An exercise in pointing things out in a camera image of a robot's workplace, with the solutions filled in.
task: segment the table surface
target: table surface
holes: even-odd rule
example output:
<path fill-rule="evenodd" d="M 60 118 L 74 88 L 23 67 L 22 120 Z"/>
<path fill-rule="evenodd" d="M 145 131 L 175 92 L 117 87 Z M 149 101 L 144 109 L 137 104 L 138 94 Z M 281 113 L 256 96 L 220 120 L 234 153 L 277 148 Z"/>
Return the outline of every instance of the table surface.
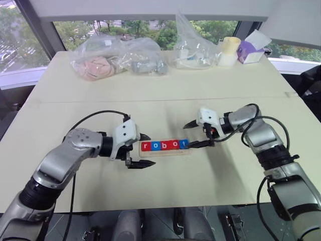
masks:
<path fill-rule="evenodd" d="M 213 67 L 205 71 L 187 71 L 190 74 L 187 80 L 189 86 L 185 86 L 184 91 L 179 91 L 178 88 L 180 83 L 183 83 L 182 76 L 188 75 L 184 71 L 171 70 L 172 86 L 177 90 L 176 97 L 171 99 L 171 94 L 155 91 L 156 96 L 153 99 L 150 92 L 144 95 L 139 86 L 132 82 L 150 81 L 149 88 L 153 88 L 162 86 L 159 83 L 160 78 L 142 77 L 141 80 L 137 76 L 131 78 L 128 73 L 123 73 L 109 79 L 86 82 L 72 71 L 67 55 L 68 53 L 58 53 L 53 59 L 0 142 L 0 182 L 4 184 L 14 179 L 10 185 L 3 185 L 0 212 L 4 212 L 16 193 L 23 189 L 43 157 L 60 144 L 68 129 L 84 116 L 102 109 L 131 114 L 140 131 L 153 140 L 187 137 L 193 141 L 204 139 L 201 128 L 183 130 L 182 127 L 196 118 L 200 107 L 210 107 L 223 115 L 248 103 L 257 103 L 264 115 L 276 117 L 286 125 L 291 138 L 291 154 L 300 155 L 298 161 L 317 189 L 321 190 L 318 168 L 320 164 L 317 159 L 320 124 L 299 97 L 282 94 L 282 91 L 291 93 L 293 90 L 281 75 L 275 73 L 276 70 L 265 58 L 256 66 L 261 70 L 266 69 L 263 75 L 273 77 L 264 76 L 265 79 L 273 81 L 273 84 L 265 85 L 267 92 L 262 92 L 264 82 L 261 77 L 252 76 L 256 69 L 255 64 L 238 64 L 235 67 L 236 72 L 241 73 L 243 67 L 253 68 L 253 71 L 247 70 L 248 78 L 244 81 L 226 81 L 230 81 L 230 84 L 237 82 L 237 85 L 243 81 L 243 89 L 248 91 L 250 97 L 243 96 L 244 92 L 240 92 L 241 96 L 233 96 L 227 91 L 225 79 L 220 80 L 221 84 L 217 85 L 216 92 L 219 93 L 218 90 L 223 86 L 222 92 L 225 91 L 226 95 L 220 92 L 218 97 L 214 93 L 211 96 L 201 96 L 198 92 L 198 79 L 202 79 L 205 86 L 212 86 L 213 79 L 217 78 L 216 73 L 222 72 L 218 67 Z M 60 76 L 62 72 L 68 76 L 64 83 Z M 116 84 L 118 82 L 114 78 L 123 84 L 130 82 L 128 85 L 124 84 L 126 87 L 123 92 L 140 94 L 127 96 L 118 93 L 117 97 L 121 86 Z M 260 81 L 261 86 L 258 88 L 256 84 L 248 85 L 249 79 L 253 82 Z M 102 95 L 103 88 L 112 95 Z M 88 93 L 99 91 L 96 96 L 89 96 L 84 94 L 85 89 Z M 120 122 L 120 116 L 106 113 L 86 120 L 81 127 L 111 133 Z M 273 122 L 271 124 L 285 140 L 282 129 Z M 138 159 L 138 144 L 134 145 L 131 155 Z M 124 162 L 111 161 L 108 158 L 85 160 L 77 173 L 74 211 L 254 203 L 258 185 L 263 178 L 263 169 L 251 150 L 242 145 L 240 135 L 235 135 L 214 148 L 192 150 L 188 156 L 150 159 L 155 161 L 156 165 L 143 170 L 128 170 Z M 59 197 L 56 212 L 69 210 L 70 197 L 71 184 Z M 262 193 L 261 199 L 269 201 L 267 192 Z"/>

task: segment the purple box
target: purple box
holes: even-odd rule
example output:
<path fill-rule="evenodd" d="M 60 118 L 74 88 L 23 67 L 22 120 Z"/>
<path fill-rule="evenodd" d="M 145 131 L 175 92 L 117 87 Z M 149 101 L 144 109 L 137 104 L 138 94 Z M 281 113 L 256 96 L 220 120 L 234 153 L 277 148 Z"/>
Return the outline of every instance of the purple box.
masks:
<path fill-rule="evenodd" d="M 256 50 L 255 47 L 244 40 L 241 41 L 239 48 L 237 49 L 238 59 L 242 64 L 255 63 L 260 61 L 264 50 Z"/>

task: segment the plastic bag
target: plastic bag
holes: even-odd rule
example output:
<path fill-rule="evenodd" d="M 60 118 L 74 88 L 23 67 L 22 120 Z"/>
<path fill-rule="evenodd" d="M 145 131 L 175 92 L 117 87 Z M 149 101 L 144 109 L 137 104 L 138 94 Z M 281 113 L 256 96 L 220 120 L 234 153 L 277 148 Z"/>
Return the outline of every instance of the plastic bag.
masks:
<path fill-rule="evenodd" d="M 168 67 L 161 56 L 161 48 L 150 38 L 138 38 L 122 43 L 117 65 L 135 74 L 167 73 Z"/>
<path fill-rule="evenodd" d="M 216 61 L 216 45 L 202 38 L 188 19 L 176 14 L 178 39 L 174 45 L 170 64 L 178 69 L 207 69 Z"/>
<path fill-rule="evenodd" d="M 121 41 L 113 36 L 94 36 L 78 46 L 70 64 L 87 80 L 110 77 L 124 71 L 117 65 Z"/>

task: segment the floor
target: floor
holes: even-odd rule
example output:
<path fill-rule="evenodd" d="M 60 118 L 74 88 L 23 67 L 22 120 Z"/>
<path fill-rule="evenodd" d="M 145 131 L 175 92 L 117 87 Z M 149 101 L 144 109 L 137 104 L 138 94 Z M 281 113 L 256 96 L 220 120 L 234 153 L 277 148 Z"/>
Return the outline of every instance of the floor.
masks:
<path fill-rule="evenodd" d="M 235 206 L 207 206 L 201 207 L 208 219 L 216 241 L 226 240 L 222 225 L 217 213 L 220 210 L 228 209 L 231 214 L 239 214 L 244 221 L 244 232 L 247 241 L 273 241 L 272 237 L 265 230 L 258 215 L 255 205 L 241 207 Z M 143 240 L 155 239 L 181 239 L 184 235 L 176 235 L 173 231 L 173 208 L 146 209 L 146 229 L 142 237 Z M 111 240 L 112 231 L 120 211 L 102 211 L 90 213 L 90 215 L 74 215 L 70 226 L 67 240 L 82 240 L 85 231 L 93 226 L 104 228 L 104 240 Z M 292 229 L 289 222 L 281 220 L 275 213 L 271 204 L 262 204 L 262 213 L 267 224 L 281 241 L 294 241 Z M 54 214 L 46 241 L 62 240 L 68 220 L 67 214 Z"/>

